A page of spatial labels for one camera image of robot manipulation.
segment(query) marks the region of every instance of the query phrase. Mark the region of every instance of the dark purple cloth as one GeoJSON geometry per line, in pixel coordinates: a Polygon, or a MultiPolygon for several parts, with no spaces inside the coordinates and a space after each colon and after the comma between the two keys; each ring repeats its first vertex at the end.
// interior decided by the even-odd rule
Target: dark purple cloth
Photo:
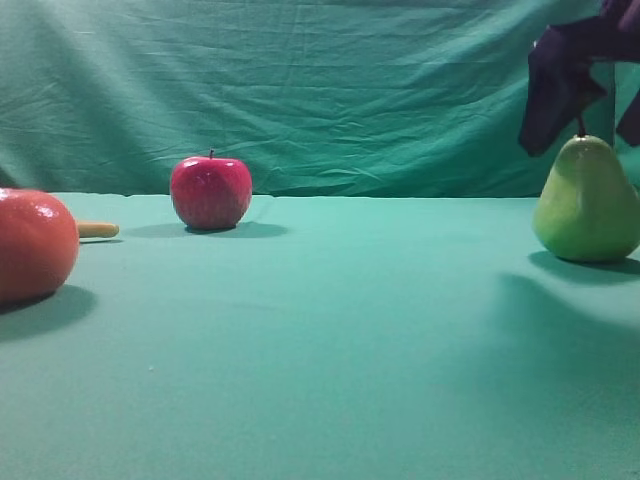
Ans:
{"type": "MultiPolygon", "coordinates": [[[[519,142],[530,156],[539,156],[569,123],[607,95],[589,73],[595,62],[640,63],[640,0],[604,0],[597,16],[550,25],[528,61],[519,142]]],[[[640,92],[616,131],[629,145],[640,145],[640,92]]]]}

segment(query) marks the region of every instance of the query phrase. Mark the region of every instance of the yellow stick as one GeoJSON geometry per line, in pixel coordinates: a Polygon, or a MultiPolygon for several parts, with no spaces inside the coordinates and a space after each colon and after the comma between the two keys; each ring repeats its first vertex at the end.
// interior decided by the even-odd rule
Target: yellow stick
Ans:
{"type": "Polygon", "coordinates": [[[76,222],[80,238],[111,238],[115,237],[120,228],[113,223],[104,222],[76,222]]]}

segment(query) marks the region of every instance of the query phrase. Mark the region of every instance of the green tablecloth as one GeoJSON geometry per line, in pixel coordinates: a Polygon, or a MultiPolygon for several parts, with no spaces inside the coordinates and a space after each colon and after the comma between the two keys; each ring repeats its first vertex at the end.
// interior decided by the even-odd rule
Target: green tablecloth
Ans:
{"type": "Polygon", "coordinates": [[[0,317],[2,480],[640,478],[640,262],[535,200],[59,197],[121,233],[0,317]]]}

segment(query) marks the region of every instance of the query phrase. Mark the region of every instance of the red apple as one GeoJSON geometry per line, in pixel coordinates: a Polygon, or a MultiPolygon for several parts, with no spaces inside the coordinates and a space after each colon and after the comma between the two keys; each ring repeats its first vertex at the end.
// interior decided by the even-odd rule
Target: red apple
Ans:
{"type": "Polygon", "coordinates": [[[75,219],[60,200],[0,188],[0,304],[54,293],[71,274],[79,245],[75,219]]]}
{"type": "Polygon", "coordinates": [[[171,173],[171,200],[178,217],[196,230],[235,227],[249,208],[251,173],[235,158],[189,157],[171,173]]]}

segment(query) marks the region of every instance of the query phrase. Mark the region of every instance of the pear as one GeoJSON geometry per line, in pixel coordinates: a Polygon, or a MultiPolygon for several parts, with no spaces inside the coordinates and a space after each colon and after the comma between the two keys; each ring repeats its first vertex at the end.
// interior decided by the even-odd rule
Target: pear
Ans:
{"type": "Polygon", "coordinates": [[[533,218],[538,240],[572,262],[616,262],[640,245],[640,199],[614,150],[576,135],[560,149],[533,218]]]}

